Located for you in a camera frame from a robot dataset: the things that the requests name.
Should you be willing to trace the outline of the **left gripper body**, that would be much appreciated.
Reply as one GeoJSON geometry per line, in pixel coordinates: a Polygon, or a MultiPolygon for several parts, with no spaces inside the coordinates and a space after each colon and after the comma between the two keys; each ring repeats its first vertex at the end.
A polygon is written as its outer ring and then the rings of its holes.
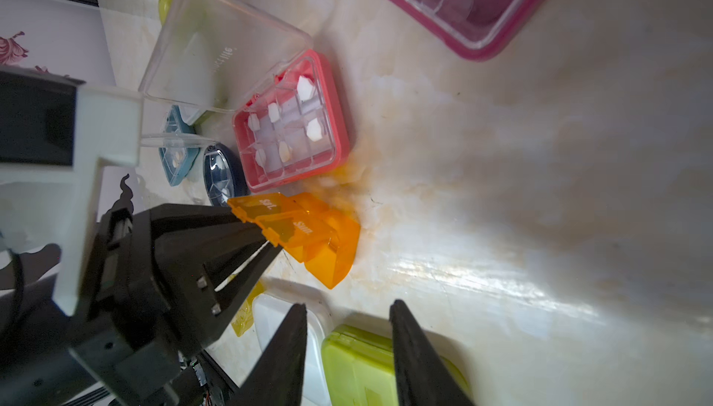
{"type": "Polygon", "coordinates": [[[220,207],[165,204],[139,214],[112,209],[94,236],[73,315],[53,301],[54,278],[27,285],[1,342],[1,402],[60,405],[101,384],[122,405],[198,405],[204,391],[181,361],[199,346],[176,325],[178,299],[154,243],[221,223],[220,207]]]}

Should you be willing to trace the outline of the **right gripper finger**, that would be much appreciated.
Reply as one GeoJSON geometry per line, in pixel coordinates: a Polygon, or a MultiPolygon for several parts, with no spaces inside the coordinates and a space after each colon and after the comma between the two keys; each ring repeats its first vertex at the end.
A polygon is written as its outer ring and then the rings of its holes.
{"type": "Polygon", "coordinates": [[[294,304],[228,405],[300,405],[306,341],[306,305],[294,304]]]}
{"type": "Polygon", "coordinates": [[[403,300],[392,304],[389,321],[399,404],[473,405],[403,300]]]}

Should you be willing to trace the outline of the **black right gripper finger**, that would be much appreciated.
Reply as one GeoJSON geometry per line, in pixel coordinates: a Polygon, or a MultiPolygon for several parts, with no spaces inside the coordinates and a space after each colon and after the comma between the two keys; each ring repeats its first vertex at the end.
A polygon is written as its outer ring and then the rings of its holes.
{"type": "Polygon", "coordinates": [[[267,241],[217,241],[182,257],[178,318],[185,350],[204,350],[221,337],[281,251],[267,241]]]}
{"type": "Polygon", "coordinates": [[[153,255],[160,269],[233,272],[266,243],[259,228],[227,207],[164,204],[150,210],[153,255]]]}

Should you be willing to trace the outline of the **yellow small pillbox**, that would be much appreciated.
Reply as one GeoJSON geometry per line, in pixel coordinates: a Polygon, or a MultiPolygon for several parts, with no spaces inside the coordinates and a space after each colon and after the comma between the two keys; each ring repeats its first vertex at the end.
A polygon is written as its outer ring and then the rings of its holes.
{"type": "Polygon", "coordinates": [[[254,300],[265,292],[265,286],[259,280],[254,286],[245,302],[241,305],[235,317],[231,321],[231,327],[237,337],[242,337],[254,325],[254,300]]]}

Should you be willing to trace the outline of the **white square pillbox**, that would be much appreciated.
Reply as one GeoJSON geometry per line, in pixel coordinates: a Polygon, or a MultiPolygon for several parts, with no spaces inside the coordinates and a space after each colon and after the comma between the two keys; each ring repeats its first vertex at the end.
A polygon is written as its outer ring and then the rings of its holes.
{"type": "Polygon", "coordinates": [[[263,350],[246,387],[260,405],[332,403],[321,346],[332,317],[319,300],[288,300],[265,292],[253,303],[254,326],[263,350]]]}

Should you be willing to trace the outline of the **lime green square pillbox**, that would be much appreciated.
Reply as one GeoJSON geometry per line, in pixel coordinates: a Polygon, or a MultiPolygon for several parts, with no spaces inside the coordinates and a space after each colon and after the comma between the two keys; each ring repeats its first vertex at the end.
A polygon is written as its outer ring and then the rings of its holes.
{"type": "MultiPolygon", "coordinates": [[[[460,370],[440,358],[471,400],[468,383],[460,370]]],[[[342,325],[324,340],[322,361],[334,405],[400,405],[392,339],[342,325]]]]}

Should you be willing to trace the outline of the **orange two-cell pillbox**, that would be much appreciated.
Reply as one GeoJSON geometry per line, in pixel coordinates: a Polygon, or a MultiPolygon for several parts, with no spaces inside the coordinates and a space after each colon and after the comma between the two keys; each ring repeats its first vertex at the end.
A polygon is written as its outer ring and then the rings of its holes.
{"type": "Polygon", "coordinates": [[[228,207],[239,220],[260,227],[267,241],[304,264],[328,289],[351,271],[361,226],[313,194],[254,194],[230,198],[228,207]]]}

